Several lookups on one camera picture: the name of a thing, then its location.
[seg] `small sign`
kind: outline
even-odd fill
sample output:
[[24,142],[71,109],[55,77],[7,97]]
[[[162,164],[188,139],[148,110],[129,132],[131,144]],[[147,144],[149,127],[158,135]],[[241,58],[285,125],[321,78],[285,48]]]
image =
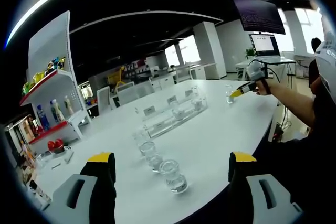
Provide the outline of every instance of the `small sign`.
[[153,125],[153,128],[154,128],[154,130],[156,130],[156,131],[160,131],[160,130],[162,130],[162,129],[164,128],[164,122],[157,123],[157,124]]
[[189,97],[193,93],[192,89],[185,91],[185,97]]
[[154,106],[150,106],[149,108],[143,110],[143,113],[145,114],[145,116],[153,114],[154,112],[155,112]]
[[167,99],[168,104],[171,104],[173,101],[177,101],[175,95]]

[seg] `snack package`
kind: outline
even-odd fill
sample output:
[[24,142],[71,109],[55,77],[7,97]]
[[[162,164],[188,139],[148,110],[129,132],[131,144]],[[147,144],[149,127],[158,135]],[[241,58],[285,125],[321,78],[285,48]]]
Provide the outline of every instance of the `snack package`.
[[44,72],[34,74],[32,83],[38,83],[40,80],[44,78],[44,76],[45,76]]
[[58,65],[58,57],[56,57],[55,59],[53,59],[52,61],[50,61],[48,63],[45,75],[47,76],[48,74],[50,74],[51,72],[53,72],[55,69],[57,69],[57,65]]
[[30,90],[30,82],[27,81],[22,87],[23,95],[27,94],[29,92],[29,90]]
[[61,58],[58,62],[57,68],[63,69],[64,68],[65,57]]

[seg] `white chair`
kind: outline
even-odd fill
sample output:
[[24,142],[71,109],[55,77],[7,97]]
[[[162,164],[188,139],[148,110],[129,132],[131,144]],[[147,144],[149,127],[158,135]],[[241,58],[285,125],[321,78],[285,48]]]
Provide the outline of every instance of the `white chair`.
[[[235,66],[236,66],[236,64],[241,63],[241,61],[235,55],[232,56],[232,59],[235,63]],[[246,80],[246,74],[247,74],[246,73],[246,68],[237,68],[236,67],[236,71],[237,71],[237,80],[245,81]]]
[[124,84],[124,85],[119,85],[119,86],[117,87],[117,94],[118,94],[119,91],[125,90],[125,89],[127,89],[127,88],[129,88],[129,87],[132,87],[132,86],[134,86],[134,85],[135,85],[135,84],[134,84],[134,81],[128,82],[128,83],[126,83],[126,84]]
[[136,91],[136,86],[130,86],[124,90],[118,91],[118,98],[120,106],[133,102],[139,98]]
[[192,79],[190,66],[176,68],[176,83]]
[[97,103],[99,115],[111,110],[109,86],[97,90]]
[[154,93],[154,88],[152,86],[152,83],[150,81],[145,81],[143,83],[137,84],[135,86],[136,92],[139,96],[139,98],[145,97],[146,95]]

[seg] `cabinet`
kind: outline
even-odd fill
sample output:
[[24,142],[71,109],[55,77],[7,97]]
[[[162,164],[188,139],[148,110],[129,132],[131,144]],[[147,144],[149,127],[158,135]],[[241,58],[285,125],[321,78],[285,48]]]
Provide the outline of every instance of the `cabinet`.
[[204,71],[204,67],[200,66],[200,67],[196,67],[194,69],[191,70],[191,75],[193,76],[193,79],[196,80],[205,80],[205,71]]
[[174,78],[173,78],[173,75],[171,74],[168,74],[167,76],[152,79],[152,87],[155,92],[163,90],[170,86],[173,86],[174,84],[175,84]]

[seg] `glass cup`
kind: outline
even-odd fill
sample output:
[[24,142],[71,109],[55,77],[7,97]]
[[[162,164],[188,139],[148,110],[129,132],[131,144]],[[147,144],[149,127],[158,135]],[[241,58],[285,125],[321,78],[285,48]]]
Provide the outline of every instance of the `glass cup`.
[[177,121],[184,119],[185,111],[180,109],[180,105],[177,101],[171,103],[173,116]]
[[139,149],[140,149],[141,145],[150,141],[149,134],[145,129],[138,130],[137,132],[133,133],[132,136],[133,136],[133,139],[135,140],[135,142],[137,143],[137,146],[138,146]]
[[233,93],[233,88],[232,88],[232,86],[231,85],[225,85],[225,87],[226,87],[226,92],[225,92],[225,94],[226,94],[226,102],[227,103],[233,103],[234,102],[234,98],[233,97],[231,97],[230,95]]
[[146,142],[140,146],[141,153],[145,156],[148,165],[152,168],[153,172],[158,173],[160,165],[163,161],[157,151],[154,142]]
[[164,176],[166,184],[173,193],[180,194],[186,191],[187,180],[180,173],[178,162],[172,159],[163,161],[160,165],[160,173]]
[[142,153],[142,155],[148,157],[150,155],[154,155],[156,153],[156,147],[154,142],[152,141],[148,141],[143,143],[140,147],[140,152]]
[[203,107],[201,98],[192,100],[191,104],[194,106],[194,110],[196,111],[200,111]]
[[154,153],[146,156],[146,161],[152,168],[152,171],[158,173],[160,171],[160,165],[163,162],[163,158],[160,154]]

